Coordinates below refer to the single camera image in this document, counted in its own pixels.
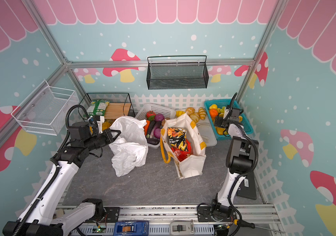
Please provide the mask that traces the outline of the white plastic grocery bag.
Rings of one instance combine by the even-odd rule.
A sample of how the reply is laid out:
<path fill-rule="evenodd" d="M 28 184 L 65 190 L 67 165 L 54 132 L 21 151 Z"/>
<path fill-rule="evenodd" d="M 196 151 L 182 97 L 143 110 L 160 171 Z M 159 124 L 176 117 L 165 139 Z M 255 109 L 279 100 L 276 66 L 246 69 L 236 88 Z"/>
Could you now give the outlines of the white plastic grocery bag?
<path fill-rule="evenodd" d="M 114 156 L 112 167 L 117 177 L 129 174 L 134 168 L 145 165 L 148 154 L 147 140 L 144 135 L 146 120 L 138 120 L 130 116 L 122 116 L 111 125 L 111 130 L 119 130 L 121 134 L 109 144 Z"/>

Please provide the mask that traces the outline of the yellow black chips bag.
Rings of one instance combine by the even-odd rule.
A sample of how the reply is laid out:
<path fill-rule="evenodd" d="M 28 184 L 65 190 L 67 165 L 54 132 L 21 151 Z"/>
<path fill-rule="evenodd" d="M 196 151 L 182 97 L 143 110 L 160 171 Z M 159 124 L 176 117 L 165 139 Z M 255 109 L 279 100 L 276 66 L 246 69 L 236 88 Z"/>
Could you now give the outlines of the yellow black chips bag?
<path fill-rule="evenodd" d="M 187 131 L 183 128 L 169 127 L 167 131 L 170 146 L 187 139 Z"/>

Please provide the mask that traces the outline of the white canvas tote bag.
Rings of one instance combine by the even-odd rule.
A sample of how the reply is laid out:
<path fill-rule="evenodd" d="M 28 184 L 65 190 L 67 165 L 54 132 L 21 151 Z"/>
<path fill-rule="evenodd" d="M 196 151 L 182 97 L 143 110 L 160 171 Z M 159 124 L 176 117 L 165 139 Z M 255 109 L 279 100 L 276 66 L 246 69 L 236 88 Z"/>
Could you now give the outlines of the white canvas tote bag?
<path fill-rule="evenodd" d="M 195 121 L 186 113 L 165 121 L 160 131 L 160 145 L 164 162 L 174 162 L 180 180 L 202 174 L 206 143 Z"/>

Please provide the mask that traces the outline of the red chips bag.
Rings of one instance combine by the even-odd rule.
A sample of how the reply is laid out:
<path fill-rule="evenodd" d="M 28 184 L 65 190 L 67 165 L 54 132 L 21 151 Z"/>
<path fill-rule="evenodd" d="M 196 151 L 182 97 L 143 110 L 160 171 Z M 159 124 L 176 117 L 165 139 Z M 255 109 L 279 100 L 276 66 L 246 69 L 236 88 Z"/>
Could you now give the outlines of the red chips bag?
<path fill-rule="evenodd" d="M 192 154 L 191 143 L 187 139 L 171 146 L 171 150 L 180 162 Z"/>

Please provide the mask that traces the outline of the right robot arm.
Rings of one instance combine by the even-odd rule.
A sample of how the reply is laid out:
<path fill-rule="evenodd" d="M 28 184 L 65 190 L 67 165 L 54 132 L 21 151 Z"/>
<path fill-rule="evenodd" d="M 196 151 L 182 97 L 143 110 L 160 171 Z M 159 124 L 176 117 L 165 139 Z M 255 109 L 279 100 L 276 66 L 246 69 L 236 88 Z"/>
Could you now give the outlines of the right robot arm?
<path fill-rule="evenodd" d="M 214 127 L 222 128 L 223 133 L 231 138 L 226 157 L 228 172 L 221 190 L 212 203 L 197 206 L 199 222 L 231 221 L 237 226 L 245 226 L 240 211 L 233 203 L 239 186 L 257 166 L 258 141 L 250 138 L 244 130 L 240 121 L 243 110 L 234 106 L 236 97 L 235 93 L 226 106 L 224 115 L 214 119 Z"/>

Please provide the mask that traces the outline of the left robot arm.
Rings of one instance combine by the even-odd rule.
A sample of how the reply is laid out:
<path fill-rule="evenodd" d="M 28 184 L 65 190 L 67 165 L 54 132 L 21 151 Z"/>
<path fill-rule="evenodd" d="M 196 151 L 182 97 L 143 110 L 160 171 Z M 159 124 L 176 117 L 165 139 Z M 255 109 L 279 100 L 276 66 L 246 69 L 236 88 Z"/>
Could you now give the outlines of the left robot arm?
<path fill-rule="evenodd" d="M 100 199 L 87 198 L 70 213 L 54 219 L 54 212 L 65 189 L 83 165 L 93 155 L 93 150 L 113 143 L 121 134 L 119 130 L 101 131 L 97 121 L 82 105 L 74 105 L 66 113 L 67 134 L 56 154 L 50 159 L 51 172 L 16 221 L 3 228 L 5 236 L 67 236 L 87 220 L 100 222 L 107 212 Z"/>

